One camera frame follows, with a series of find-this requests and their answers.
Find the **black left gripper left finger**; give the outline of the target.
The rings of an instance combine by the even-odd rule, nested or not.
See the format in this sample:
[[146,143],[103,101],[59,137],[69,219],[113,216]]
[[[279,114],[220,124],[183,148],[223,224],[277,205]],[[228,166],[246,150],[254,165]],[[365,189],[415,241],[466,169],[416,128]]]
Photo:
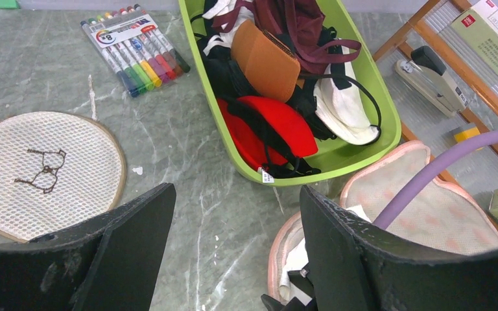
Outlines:
[[148,310],[175,202],[163,183],[79,224],[0,244],[0,310]]

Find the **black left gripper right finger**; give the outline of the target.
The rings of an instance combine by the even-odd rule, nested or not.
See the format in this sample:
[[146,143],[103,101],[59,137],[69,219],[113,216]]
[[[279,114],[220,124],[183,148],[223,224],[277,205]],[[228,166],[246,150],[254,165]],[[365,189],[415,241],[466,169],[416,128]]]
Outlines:
[[498,310],[498,249],[474,256],[429,248],[300,191],[319,310]]

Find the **peach floral mesh laundry bag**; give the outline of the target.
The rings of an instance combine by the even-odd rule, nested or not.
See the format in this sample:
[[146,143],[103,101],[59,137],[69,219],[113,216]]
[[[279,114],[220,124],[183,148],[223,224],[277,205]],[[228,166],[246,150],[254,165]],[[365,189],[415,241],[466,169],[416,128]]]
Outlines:
[[[340,193],[340,207],[373,222],[394,196],[431,161],[430,148],[420,141],[399,145],[378,162],[353,175]],[[279,277],[278,247],[296,213],[279,230],[268,259],[268,294],[273,292],[271,278]],[[498,230],[486,213],[463,188],[453,182],[434,178],[412,199],[387,231],[423,246],[476,255],[498,249]]]

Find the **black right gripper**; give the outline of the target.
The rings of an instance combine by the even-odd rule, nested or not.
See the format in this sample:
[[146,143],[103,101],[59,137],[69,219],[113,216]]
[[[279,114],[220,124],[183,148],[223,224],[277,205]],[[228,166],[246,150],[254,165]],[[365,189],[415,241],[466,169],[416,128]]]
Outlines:
[[267,310],[318,310],[314,295],[314,285],[309,268],[291,270],[287,272],[288,283],[281,285],[288,301],[281,302],[270,295],[263,294],[261,301]]

